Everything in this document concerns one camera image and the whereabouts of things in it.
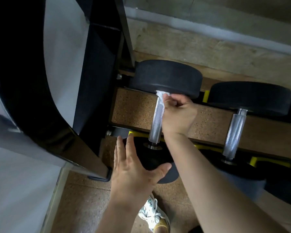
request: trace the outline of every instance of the white tissue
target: white tissue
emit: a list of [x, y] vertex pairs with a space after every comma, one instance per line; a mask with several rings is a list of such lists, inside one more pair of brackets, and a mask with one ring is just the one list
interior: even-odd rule
[[159, 103], [161, 105], [164, 105], [164, 102], [163, 102], [163, 94], [167, 94], [167, 95], [170, 96], [170, 93], [169, 92], [156, 91], [156, 95], [160, 98]]

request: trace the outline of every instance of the dumbbell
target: dumbbell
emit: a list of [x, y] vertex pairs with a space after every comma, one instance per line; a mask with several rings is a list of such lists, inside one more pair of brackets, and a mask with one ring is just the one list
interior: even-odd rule
[[223, 153], [200, 150], [232, 183], [252, 200], [263, 190], [266, 180], [260, 170], [235, 158], [248, 112], [267, 116], [284, 116], [291, 104], [291, 90], [268, 83], [221, 82], [214, 84], [208, 104], [237, 110], [233, 114]]
[[[174, 61], [147, 60], [137, 64], [129, 87], [155, 94], [157, 90], [184, 94], [194, 99], [199, 96], [202, 79], [201, 72], [191, 66]], [[153, 170], [166, 162], [172, 164], [172, 168], [159, 184], [173, 182], [179, 177], [170, 152], [161, 141], [163, 113], [164, 105], [158, 97], [149, 137], [134, 137], [137, 155], [145, 169]]]
[[[287, 117], [291, 118], [291, 107]], [[266, 176], [265, 190], [291, 204], [291, 166], [280, 163], [282, 162], [257, 161], [255, 166]]]

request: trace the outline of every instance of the person's left arm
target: person's left arm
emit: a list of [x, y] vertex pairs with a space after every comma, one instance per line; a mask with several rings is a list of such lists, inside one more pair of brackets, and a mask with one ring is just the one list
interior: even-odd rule
[[128, 136], [126, 147], [123, 139], [118, 137], [114, 150], [110, 201], [96, 233], [130, 232], [138, 211], [170, 168], [170, 163], [164, 163], [153, 171], [144, 169], [136, 153], [134, 136]]

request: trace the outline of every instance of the person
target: person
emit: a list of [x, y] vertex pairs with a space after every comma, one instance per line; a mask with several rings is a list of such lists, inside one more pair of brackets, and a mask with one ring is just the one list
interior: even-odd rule
[[[228, 183], [188, 139], [197, 106], [186, 96], [163, 95], [162, 129], [198, 221], [205, 233], [287, 232], [248, 197]], [[137, 157], [133, 135], [126, 147], [118, 137], [114, 150], [109, 204], [96, 233], [131, 232], [137, 214], [154, 233], [169, 233], [170, 223], [158, 208], [152, 191], [171, 168], [170, 163], [152, 171]]]

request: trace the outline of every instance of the foot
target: foot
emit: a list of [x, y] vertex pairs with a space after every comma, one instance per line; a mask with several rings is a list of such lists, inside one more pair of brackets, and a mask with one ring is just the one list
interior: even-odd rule
[[153, 194], [149, 196], [147, 202], [140, 209], [138, 216], [145, 220], [149, 229], [154, 232], [157, 227], [166, 227], [167, 232], [170, 232], [170, 223], [167, 215], [157, 206], [157, 199]]

